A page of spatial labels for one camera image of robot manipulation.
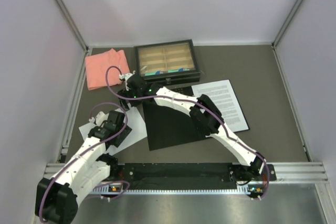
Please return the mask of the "black ring binder folder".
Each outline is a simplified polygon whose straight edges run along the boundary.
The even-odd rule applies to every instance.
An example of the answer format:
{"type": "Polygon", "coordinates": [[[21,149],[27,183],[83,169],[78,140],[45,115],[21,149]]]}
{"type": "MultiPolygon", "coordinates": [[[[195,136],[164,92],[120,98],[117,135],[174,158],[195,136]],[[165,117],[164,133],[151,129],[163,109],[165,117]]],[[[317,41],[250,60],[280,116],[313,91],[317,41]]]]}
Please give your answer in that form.
{"type": "Polygon", "coordinates": [[[202,135],[192,119],[182,112],[159,106],[150,99],[143,101],[142,107],[150,151],[208,138],[202,135]]]}

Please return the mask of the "printed white paper sheet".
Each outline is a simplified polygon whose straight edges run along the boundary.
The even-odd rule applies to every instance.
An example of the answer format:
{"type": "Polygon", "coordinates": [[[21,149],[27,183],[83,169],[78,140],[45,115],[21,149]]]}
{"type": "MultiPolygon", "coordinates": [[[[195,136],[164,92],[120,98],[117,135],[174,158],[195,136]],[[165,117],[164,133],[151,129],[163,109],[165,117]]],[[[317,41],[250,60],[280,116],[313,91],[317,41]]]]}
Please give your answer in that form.
{"type": "Polygon", "coordinates": [[[233,132],[249,130],[248,123],[229,80],[215,81],[192,86],[195,97],[207,95],[217,106],[225,123],[233,132]]]}

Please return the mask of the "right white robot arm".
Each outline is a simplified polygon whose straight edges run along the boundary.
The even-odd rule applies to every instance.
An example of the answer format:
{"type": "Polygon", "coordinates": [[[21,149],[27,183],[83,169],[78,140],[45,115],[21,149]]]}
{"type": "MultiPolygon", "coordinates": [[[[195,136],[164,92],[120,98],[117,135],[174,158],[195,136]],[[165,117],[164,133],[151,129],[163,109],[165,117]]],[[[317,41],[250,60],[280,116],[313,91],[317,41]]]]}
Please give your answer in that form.
{"type": "Polygon", "coordinates": [[[198,98],[183,95],[160,84],[150,84],[136,73],[120,74],[119,79],[124,82],[126,91],[126,95],[119,95],[119,98],[130,102],[152,100],[158,106],[186,114],[201,134],[219,141],[245,166],[248,178],[256,180],[264,171],[270,175],[265,158],[229,129],[221,112],[207,95],[198,98]]]}

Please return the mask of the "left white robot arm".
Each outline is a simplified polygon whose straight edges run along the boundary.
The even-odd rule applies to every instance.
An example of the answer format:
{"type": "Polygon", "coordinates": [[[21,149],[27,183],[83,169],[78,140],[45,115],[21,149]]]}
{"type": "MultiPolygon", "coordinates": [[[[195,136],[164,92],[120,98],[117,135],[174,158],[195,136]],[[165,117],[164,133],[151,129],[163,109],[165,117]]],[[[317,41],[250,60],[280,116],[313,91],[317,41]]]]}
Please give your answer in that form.
{"type": "Polygon", "coordinates": [[[61,170],[37,185],[35,215],[41,223],[71,223],[83,200],[103,180],[119,174],[116,158],[107,149],[127,128],[125,110],[97,118],[82,146],[61,170]]]}

